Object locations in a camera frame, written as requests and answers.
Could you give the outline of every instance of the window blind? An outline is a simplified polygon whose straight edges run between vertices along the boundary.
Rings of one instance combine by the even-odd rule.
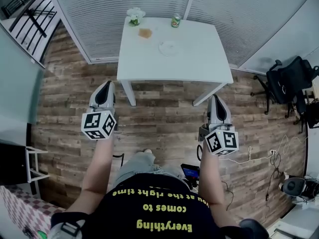
[[[306,0],[193,0],[188,20],[214,24],[228,62],[242,65]]]
[[[119,56],[126,11],[135,6],[148,17],[182,16],[188,0],[57,0],[91,62]]]

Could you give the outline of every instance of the wooden floor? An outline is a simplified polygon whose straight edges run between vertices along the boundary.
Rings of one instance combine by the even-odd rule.
[[[32,128],[33,145],[49,151],[39,159],[40,169],[50,174],[48,179],[40,181],[43,199],[67,208],[79,195],[95,147],[95,142],[80,131],[81,116],[92,92],[106,80],[113,80],[116,86],[119,131],[115,137],[115,154],[125,153],[128,160],[135,152],[149,148],[158,164],[199,165],[197,134],[198,127],[206,122],[207,102],[193,107],[192,101],[209,88],[209,84],[133,82],[137,106],[131,107],[116,81],[117,64],[88,65],[62,24],[47,49],[44,65],[47,71],[37,124]],[[305,134],[298,134],[300,125],[293,125],[294,115],[284,118],[286,106],[271,105],[269,114],[264,115],[265,96],[250,96],[252,91],[261,90],[252,74],[232,71],[232,75],[234,83],[218,92],[230,108],[239,133],[240,149],[228,158],[238,162],[248,160],[249,146],[252,159],[266,157],[270,149],[278,149],[285,134],[289,139],[293,136],[305,139]],[[288,153],[282,155],[280,170],[302,175],[305,149],[305,143],[293,140]],[[265,195],[273,172],[268,159],[242,165],[221,160],[220,166],[222,179],[235,196],[229,210],[236,220],[251,217],[267,226],[292,206],[289,198],[279,191],[278,181],[273,182],[266,221]],[[111,180],[119,167],[120,160],[114,159]],[[229,203],[231,194],[226,193],[226,198]]]

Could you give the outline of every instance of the white flower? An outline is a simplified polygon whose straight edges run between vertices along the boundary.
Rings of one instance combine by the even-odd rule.
[[[142,11],[138,7],[134,7],[132,9],[128,9],[126,14],[130,16],[130,20],[135,20],[137,19],[138,22],[140,23],[142,18],[145,16],[145,11]]]

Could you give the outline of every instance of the green can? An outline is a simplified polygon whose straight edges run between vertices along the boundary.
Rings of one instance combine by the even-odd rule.
[[[173,15],[173,18],[171,18],[171,26],[172,27],[178,27],[180,23],[181,17],[178,13],[175,13]]]

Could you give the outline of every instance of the white cable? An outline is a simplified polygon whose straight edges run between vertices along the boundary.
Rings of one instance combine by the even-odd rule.
[[[289,140],[289,139],[288,139],[288,136],[285,134],[284,137],[282,138],[280,144],[279,144],[278,150],[277,150],[275,153],[272,153],[269,157],[261,157],[261,158],[257,158],[257,159],[251,159],[251,150],[252,150],[252,147],[249,146],[249,147],[248,147],[249,159],[248,159],[247,161],[245,161],[245,162],[239,163],[239,162],[237,162],[236,160],[232,160],[232,159],[229,159],[229,158],[220,158],[220,159],[230,160],[230,161],[235,162],[235,163],[237,163],[237,164],[239,164],[239,165],[244,164],[244,163],[247,163],[247,162],[249,162],[249,161],[261,160],[261,159],[268,159],[268,158],[271,158],[271,157],[272,157],[273,155],[275,155],[276,153],[278,153],[278,151],[279,151],[279,149],[280,149],[280,147],[281,147],[281,144],[283,143],[284,138],[286,138],[286,143],[285,143],[285,146],[284,146],[284,149],[283,149],[283,155],[286,155],[286,153],[287,153],[288,150],[289,150],[290,143],[292,142],[292,140],[293,140],[294,138],[297,138],[300,143],[304,143],[308,137],[306,137],[306,138],[304,139],[304,141],[301,142],[298,137],[294,136],[294,137],[292,137],[292,138],[290,139],[290,141],[289,141],[289,143],[288,143],[288,140]]]

